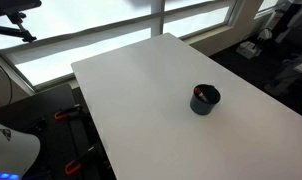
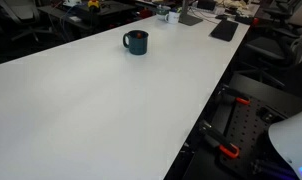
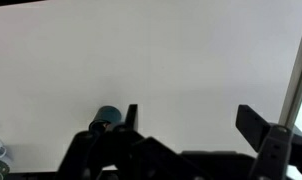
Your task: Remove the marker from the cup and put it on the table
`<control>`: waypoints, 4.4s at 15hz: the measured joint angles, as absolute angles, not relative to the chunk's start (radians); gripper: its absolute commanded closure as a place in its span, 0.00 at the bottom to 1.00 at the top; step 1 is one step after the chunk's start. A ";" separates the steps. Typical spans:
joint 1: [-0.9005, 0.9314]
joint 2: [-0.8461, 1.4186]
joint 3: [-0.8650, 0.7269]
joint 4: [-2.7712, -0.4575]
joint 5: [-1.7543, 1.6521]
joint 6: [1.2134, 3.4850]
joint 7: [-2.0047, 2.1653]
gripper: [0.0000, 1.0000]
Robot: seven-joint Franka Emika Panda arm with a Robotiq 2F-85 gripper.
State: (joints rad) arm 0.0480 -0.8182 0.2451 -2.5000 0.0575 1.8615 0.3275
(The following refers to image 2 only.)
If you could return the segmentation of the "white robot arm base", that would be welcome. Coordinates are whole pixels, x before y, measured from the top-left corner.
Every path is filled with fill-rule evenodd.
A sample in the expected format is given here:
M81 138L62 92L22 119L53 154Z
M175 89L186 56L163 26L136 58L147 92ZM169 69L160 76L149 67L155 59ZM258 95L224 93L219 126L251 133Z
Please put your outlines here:
M302 111L272 124L268 136L277 153L302 180Z

